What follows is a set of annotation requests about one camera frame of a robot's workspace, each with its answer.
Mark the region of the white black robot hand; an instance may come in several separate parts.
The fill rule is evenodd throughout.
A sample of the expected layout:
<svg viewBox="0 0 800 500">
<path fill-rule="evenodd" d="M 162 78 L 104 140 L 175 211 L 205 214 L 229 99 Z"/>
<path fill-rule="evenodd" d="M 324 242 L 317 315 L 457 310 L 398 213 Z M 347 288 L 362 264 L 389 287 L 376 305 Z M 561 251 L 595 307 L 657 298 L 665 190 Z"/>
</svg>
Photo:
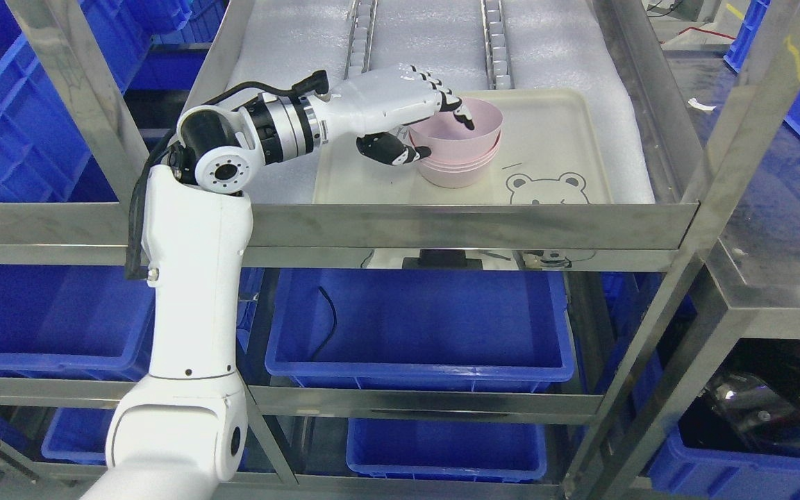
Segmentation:
<svg viewBox="0 0 800 500">
<path fill-rule="evenodd" d="M 473 117 L 463 99 L 438 77 L 415 65 L 381 67 L 349 77 L 309 104 L 323 144 L 353 137 L 358 152 L 384 165 L 428 158 L 431 149 L 406 144 L 392 131 L 449 111 L 467 128 Z"/>
</svg>

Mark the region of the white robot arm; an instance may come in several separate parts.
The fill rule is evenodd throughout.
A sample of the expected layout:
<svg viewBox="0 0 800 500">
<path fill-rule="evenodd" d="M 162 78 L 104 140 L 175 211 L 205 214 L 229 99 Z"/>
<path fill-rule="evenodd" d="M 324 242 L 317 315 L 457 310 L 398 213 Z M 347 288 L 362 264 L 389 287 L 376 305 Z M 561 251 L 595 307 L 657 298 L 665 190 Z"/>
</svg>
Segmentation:
<svg viewBox="0 0 800 500">
<path fill-rule="evenodd" d="M 236 367 L 242 257 L 253 232 L 242 190 L 258 169 L 314 148 L 318 70 L 282 90 L 238 83 L 181 115 L 131 193 L 125 276 L 156 296 L 149 373 L 115 409 L 107 471 L 85 499 L 210 499 L 238 471 L 247 384 Z"/>
</svg>

